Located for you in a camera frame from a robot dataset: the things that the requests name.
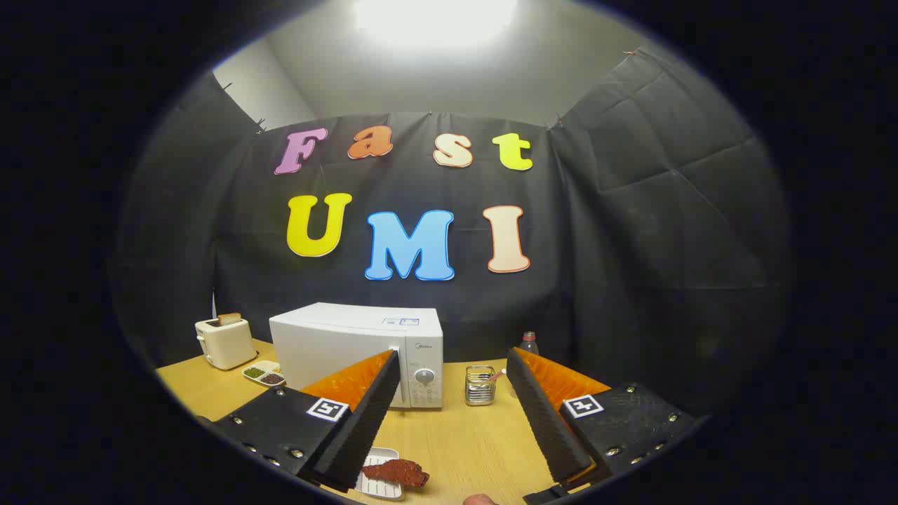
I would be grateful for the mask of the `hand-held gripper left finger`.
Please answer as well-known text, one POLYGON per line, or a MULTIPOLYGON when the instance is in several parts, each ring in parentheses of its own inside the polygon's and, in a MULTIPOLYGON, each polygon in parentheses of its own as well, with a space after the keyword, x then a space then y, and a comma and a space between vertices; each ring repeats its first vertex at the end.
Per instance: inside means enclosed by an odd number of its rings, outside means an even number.
POLYGON ((206 427, 273 470, 346 492, 400 380, 400 354, 386 349, 301 390, 273 386, 206 427))

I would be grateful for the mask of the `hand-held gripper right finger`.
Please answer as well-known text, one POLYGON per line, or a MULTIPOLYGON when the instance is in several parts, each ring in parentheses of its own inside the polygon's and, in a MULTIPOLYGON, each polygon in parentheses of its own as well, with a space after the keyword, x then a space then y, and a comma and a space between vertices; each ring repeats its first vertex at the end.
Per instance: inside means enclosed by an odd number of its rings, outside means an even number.
POLYGON ((528 504, 637 470, 699 424, 642 384, 606 386, 525 349, 508 351, 506 371, 553 480, 528 504))

